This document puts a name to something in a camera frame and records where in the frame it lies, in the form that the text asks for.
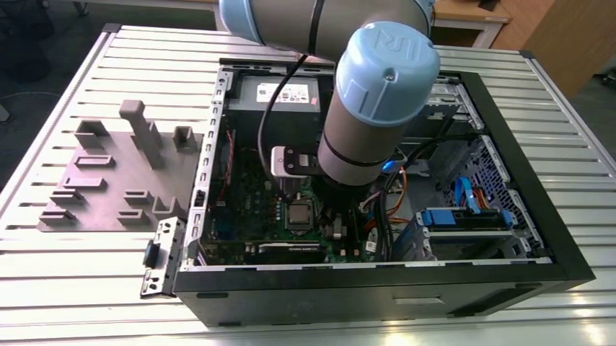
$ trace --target worktable surface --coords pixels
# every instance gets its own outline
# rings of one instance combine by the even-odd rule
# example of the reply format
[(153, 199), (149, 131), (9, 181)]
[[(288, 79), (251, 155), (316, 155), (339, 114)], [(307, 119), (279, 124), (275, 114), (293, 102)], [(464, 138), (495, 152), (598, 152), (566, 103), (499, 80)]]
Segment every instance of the worktable surface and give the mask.
[(476, 72), (597, 279), (484, 317), (205, 329), (177, 299), (141, 301), (152, 233), (41, 233), (37, 218), (85, 119), (129, 130), (140, 99), (160, 132), (204, 132), (219, 59), (289, 60), (225, 32), (128, 27), (104, 32), (0, 195), (0, 342), (128, 345), (616, 344), (614, 163), (533, 61), (517, 52), (438, 48), (442, 69)]

